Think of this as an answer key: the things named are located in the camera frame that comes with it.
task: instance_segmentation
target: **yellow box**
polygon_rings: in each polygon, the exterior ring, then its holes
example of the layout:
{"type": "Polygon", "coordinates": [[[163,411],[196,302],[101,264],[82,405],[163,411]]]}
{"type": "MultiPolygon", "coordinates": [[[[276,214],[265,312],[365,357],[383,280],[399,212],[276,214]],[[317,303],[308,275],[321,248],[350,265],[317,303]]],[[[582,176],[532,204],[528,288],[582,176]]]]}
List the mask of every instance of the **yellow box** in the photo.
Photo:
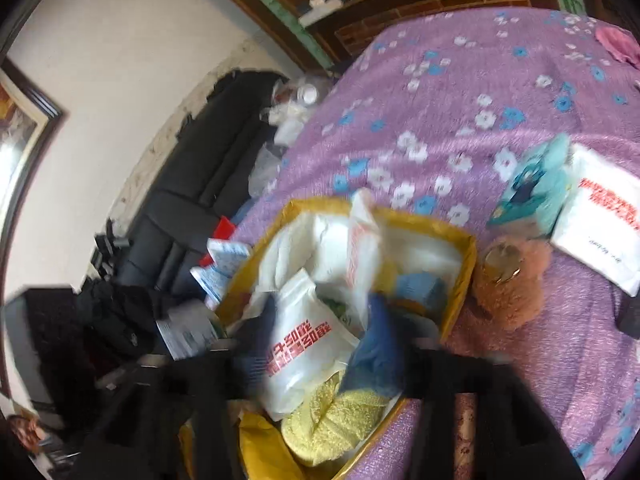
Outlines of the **yellow box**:
{"type": "MultiPolygon", "coordinates": [[[[226,296],[216,309],[220,321],[228,326],[242,316],[242,309],[247,304],[252,288],[258,277],[258,268],[265,250],[271,240],[280,229],[291,223],[302,212],[315,212],[318,214],[333,214],[349,216],[351,204],[339,198],[317,197],[308,200],[292,200],[279,213],[274,223],[261,238],[249,259],[236,272],[226,296]]],[[[440,324],[440,341],[444,341],[453,329],[458,318],[462,304],[465,301],[466,291],[471,280],[471,274],[476,264],[476,239],[469,233],[451,224],[438,220],[431,216],[413,215],[405,212],[394,211],[387,208],[377,208],[374,213],[377,219],[384,222],[385,226],[423,234],[428,237],[444,240],[455,247],[462,256],[462,266],[455,284],[449,295],[449,301],[440,324]]],[[[370,449],[370,446],[384,433],[388,425],[396,418],[406,400],[401,399],[391,409],[387,416],[380,422],[368,441],[358,450],[340,471],[334,476],[334,480],[344,478],[351,467],[370,449]]]]}

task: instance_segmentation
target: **red object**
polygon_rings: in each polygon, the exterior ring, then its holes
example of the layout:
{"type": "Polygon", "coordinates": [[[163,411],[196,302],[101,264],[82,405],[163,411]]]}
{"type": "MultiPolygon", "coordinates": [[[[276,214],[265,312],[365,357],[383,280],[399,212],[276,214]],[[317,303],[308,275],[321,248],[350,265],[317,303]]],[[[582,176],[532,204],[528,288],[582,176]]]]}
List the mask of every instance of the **red object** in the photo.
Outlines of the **red object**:
{"type": "MultiPolygon", "coordinates": [[[[236,226],[229,221],[229,218],[223,216],[220,219],[220,222],[218,222],[216,229],[213,231],[213,235],[211,236],[211,238],[215,238],[216,240],[229,240],[235,230],[236,226]]],[[[198,262],[199,266],[201,267],[207,267],[212,263],[213,258],[208,252],[198,262]]]]}

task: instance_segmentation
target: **patterned fabric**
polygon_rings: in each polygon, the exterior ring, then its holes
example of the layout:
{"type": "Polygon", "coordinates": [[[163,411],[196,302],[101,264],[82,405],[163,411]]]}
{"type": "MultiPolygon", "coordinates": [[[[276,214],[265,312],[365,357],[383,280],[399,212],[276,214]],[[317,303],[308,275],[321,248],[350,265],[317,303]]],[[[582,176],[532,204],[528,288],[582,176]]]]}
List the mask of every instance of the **patterned fabric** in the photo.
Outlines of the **patterned fabric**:
{"type": "MultiPolygon", "coordinates": [[[[386,30],[307,124],[236,238],[255,242],[291,198],[366,186],[380,205],[473,232],[481,250],[517,157],[559,132],[640,175],[638,72],[595,41],[597,26],[509,8],[386,30]]],[[[500,332],[464,308],[447,344],[510,355],[586,478],[603,478],[638,430],[640,348],[616,331],[620,291],[604,278],[556,251],[544,280],[545,309],[533,322],[500,332]]],[[[417,415],[413,403],[350,478],[400,478],[417,415]]]]}

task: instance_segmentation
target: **pink cloth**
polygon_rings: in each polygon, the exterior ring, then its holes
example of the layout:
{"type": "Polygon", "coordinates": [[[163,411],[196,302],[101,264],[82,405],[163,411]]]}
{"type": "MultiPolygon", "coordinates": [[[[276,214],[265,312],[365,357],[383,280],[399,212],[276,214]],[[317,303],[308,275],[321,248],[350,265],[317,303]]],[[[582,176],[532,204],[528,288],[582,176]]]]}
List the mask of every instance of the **pink cloth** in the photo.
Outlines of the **pink cloth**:
{"type": "Polygon", "coordinates": [[[596,30],[596,40],[615,60],[622,63],[629,62],[640,70],[640,45],[631,34],[617,27],[599,27],[596,30]]]}

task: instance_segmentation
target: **yellow knitted fabric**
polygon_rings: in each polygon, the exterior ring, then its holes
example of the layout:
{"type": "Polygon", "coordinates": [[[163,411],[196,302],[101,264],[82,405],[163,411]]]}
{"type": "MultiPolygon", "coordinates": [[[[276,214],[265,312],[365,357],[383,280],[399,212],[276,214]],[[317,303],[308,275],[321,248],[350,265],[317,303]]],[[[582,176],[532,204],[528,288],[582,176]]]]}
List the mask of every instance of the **yellow knitted fabric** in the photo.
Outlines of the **yellow knitted fabric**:
{"type": "Polygon", "coordinates": [[[343,375],[332,375],[282,420],[282,437],[304,465],[335,460],[356,447],[379,423],[389,401],[371,390],[337,397],[343,375]]]}

